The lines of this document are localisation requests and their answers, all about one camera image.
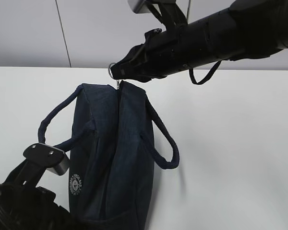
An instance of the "metal hook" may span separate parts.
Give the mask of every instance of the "metal hook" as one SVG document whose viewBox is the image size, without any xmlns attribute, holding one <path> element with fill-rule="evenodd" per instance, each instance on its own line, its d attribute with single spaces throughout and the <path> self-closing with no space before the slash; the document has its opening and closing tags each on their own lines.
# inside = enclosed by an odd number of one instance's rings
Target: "metal hook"
<svg viewBox="0 0 288 230">
<path fill-rule="evenodd" d="M 110 65 L 108 66 L 108 74 L 109 74 L 109 76 L 110 76 L 112 79 L 114 79 L 114 78 L 113 78 L 113 75 L 112 75 L 112 73 L 111 73 L 111 67 L 112 67 L 113 65 L 115 65 L 115 64 L 116 64 L 116 62 L 112 62 L 112 63 L 110 63 Z M 116 80 L 116 89 L 117 89 L 117 90 L 120 89 L 120 80 Z"/>
</svg>

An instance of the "screw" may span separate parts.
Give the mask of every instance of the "screw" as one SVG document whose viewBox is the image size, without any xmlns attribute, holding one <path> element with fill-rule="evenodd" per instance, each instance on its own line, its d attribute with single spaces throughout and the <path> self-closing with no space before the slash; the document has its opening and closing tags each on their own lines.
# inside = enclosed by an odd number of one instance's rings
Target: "screw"
<svg viewBox="0 0 288 230">
<path fill-rule="evenodd" d="M 159 34 L 162 32 L 162 29 L 158 28 L 158 29 L 154 29 L 154 33 Z"/>
</svg>

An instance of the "navy rope handle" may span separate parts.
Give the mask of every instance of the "navy rope handle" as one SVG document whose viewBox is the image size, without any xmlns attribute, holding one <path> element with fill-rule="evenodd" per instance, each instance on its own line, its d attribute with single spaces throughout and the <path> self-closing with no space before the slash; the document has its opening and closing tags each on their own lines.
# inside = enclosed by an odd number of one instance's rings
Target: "navy rope handle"
<svg viewBox="0 0 288 230">
<path fill-rule="evenodd" d="M 46 138 L 45 133 L 47 130 L 48 125 L 50 124 L 51 120 L 66 106 L 68 106 L 82 91 L 83 86 L 79 85 L 72 95 L 70 95 L 65 101 L 55 107 L 50 114 L 41 122 L 39 129 L 38 129 L 38 142 L 45 144 Z M 72 148 L 75 147 L 77 142 L 81 140 L 83 137 L 90 134 L 92 131 L 95 131 L 95 124 L 93 120 L 88 121 L 80 133 L 76 134 L 74 137 L 70 138 L 67 141 L 62 142 L 54 147 L 63 150 L 64 152 L 70 151 Z"/>
<path fill-rule="evenodd" d="M 179 157 L 179 150 L 178 147 L 174 141 L 174 139 L 170 136 L 168 133 L 167 128 L 165 127 L 164 123 L 162 122 L 161 118 L 153 108 L 153 106 L 150 104 L 148 98 L 146 99 L 146 109 L 151 116 L 153 122 L 157 125 L 157 127 L 160 129 L 162 134 L 165 136 L 165 138 L 168 140 L 170 143 L 171 147 L 173 148 L 173 157 L 171 161 L 167 161 L 164 157 L 158 153 L 158 151 L 155 149 L 154 145 L 151 143 L 149 138 L 142 133 L 141 138 L 143 139 L 145 146 L 147 150 L 150 152 L 152 155 L 153 159 L 155 160 L 156 164 L 161 168 L 161 169 L 175 169 L 179 165 L 180 157 Z"/>
</svg>

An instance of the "black robotic arm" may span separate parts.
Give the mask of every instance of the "black robotic arm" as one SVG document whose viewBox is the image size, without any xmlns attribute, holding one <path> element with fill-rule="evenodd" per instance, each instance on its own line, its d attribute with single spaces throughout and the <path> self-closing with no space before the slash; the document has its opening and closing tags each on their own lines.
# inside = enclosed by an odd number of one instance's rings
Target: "black robotic arm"
<svg viewBox="0 0 288 230">
<path fill-rule="evenodd" d="M 147 82 L 212 62 L 268 58 L 288 49 L 288 0 L 236 0 L 191 24 L 182 19 L 175 0 L 129 1 L 134 12 L 150 10 L 167 30 L 146 33 L 146 42 L 111 68 L 117 80 Z"/>
</svg>

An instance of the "white logo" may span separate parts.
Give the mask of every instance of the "white logo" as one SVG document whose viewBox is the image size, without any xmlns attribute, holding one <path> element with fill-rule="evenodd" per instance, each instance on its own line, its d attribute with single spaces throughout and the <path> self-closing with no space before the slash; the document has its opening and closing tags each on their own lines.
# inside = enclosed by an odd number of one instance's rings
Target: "white logo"
<svg viewBox="0 0 288 230">
<path fill-rule="evenodd" d="M 71 179 L 69 180 L 69 190 L 71 193 L 76 196 L 79 195 L 81 192 L 82 181 L 78 174 L 72 175 Z"/>
</svg>

